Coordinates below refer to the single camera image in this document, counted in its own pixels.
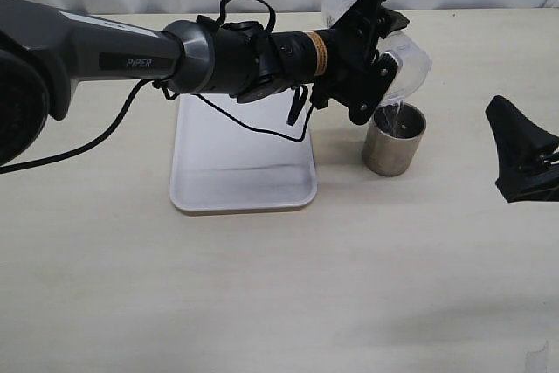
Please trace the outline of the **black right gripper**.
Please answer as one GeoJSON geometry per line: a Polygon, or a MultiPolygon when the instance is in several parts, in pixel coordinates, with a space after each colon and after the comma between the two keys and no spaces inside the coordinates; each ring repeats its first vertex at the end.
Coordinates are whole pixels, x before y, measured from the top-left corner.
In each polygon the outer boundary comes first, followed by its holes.
{"type": "Polygon", "coordinates": [[[540,128],[510,100],[486,108],[498,156],[495,186],[508,203],[558,201],[558,136],[540,128]]]}

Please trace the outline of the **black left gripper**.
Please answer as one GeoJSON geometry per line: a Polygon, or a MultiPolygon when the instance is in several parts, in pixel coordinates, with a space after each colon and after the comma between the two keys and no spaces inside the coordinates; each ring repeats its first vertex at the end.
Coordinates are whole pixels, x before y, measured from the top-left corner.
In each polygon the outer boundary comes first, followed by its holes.
{"type": "Polygon", "coordinates": [[[357,0],[330,28],[317,32],[327,49],[327,64],[314,82],[314,107],[324,108],[331,100],[346,107],[344,91],[351,74],[368,70],[378,60],[379,38],[409,25],[406,16],[384,6],[386,1],[357,0]]]}

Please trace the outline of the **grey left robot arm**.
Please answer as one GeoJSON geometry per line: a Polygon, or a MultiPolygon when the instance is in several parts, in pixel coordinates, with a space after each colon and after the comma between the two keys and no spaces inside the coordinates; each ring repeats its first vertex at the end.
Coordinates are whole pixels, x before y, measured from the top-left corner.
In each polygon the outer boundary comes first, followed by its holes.
{"type": "Polygon", "coordinates": [[[219,15],[177,20],[159,31],[27,0],[1,0],[1,171],[60,162],[104,141],[20,162],[48,119],[63,120],[78,84],[131,79],[167,100],[224,93],[239,104],[293,92],[288,125],[308,124],[312,112],[335,100],[349,120],[366,123],[381,105],[400,65],[379,42],[409,20],[387,0],[356,0],[326,29],[276,31],[265,24],[230,22],[219,15]]]}

